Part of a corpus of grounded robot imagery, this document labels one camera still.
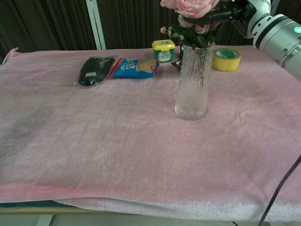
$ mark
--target yellow tape roll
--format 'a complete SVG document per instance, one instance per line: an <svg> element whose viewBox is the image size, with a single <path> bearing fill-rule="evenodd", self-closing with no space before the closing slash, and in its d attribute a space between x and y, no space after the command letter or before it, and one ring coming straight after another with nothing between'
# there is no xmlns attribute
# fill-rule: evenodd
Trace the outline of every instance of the yellow tape roll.
<svg viewBox="0 0 301 226"><path fill-rule="evenodd" d="M221 48L214 52L212 67L221 72L233 72L239 67L241 54L233 49Z"/></svg>

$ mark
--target plastic packet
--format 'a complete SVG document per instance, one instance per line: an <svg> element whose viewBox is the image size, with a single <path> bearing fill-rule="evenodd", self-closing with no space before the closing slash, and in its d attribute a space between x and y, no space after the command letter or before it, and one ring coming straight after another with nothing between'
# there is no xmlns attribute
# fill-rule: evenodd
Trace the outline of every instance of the plastic packet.
<svg viewBox="0 0 301 226"><path fill-rule="evenodd" d="M80 70L78 83L74 82L73 84L82 86L99 85L109 76L116 58L117 56L90 57Z"/></svg>
<svg viewBox="0 0 301 226"><path fill-rule="evenodd" d="M173 66L175 66L179 70L182 68L182 60L183 60L184 50L185 50L185 46L181 45L180 46L179 59L177 61L174 61L174 62L171 63Z"/></svg>
<svg viewBox="0 0 301 226"><path fill-rule="evenodd" d="M120 58L113 67L109 77L146 79L158 73L158 60L131 60Z"/></svg>

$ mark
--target floor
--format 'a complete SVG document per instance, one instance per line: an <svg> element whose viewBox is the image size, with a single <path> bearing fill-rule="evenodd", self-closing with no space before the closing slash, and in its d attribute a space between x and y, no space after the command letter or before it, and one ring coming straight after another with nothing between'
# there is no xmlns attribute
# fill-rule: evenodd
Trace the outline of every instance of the floor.
<svg viewBox="0 0 301 226"><path fill-rule="evenodd" d="M256 223L237 222L239 226ZM208 222L131 215L0 215L0 226L234 226L231 222ZM270 226L301 226L301 223L271 223Z"/></svg>

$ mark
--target pink towel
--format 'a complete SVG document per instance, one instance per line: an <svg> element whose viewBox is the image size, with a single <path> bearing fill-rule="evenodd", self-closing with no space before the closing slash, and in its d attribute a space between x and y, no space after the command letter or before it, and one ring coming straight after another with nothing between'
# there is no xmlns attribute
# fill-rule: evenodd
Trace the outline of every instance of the pink towel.
<svg viewBox="0 0 301 226"><path fill-rule="evenodd" d="M74 86L91 56L151 49L10 53L0 68L0 202L56 200L92 210L258 220L301 152L301 83L250 46L213 70L208 112L174 113L179 73ZM301 167L267 220L301 221Z"/></svg>

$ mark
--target clear textured vase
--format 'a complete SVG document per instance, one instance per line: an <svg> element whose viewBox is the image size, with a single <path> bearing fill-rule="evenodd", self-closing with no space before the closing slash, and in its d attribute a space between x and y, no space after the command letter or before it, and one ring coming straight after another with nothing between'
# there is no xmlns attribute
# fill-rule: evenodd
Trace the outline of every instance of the clear textured vase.
<svg viewBox="0 0 301 226"><path fill-rule="evenodd" d="M209 78L214 45L206 48L185 46L175 112L186 120L198 120L207 110Z"/></svg>

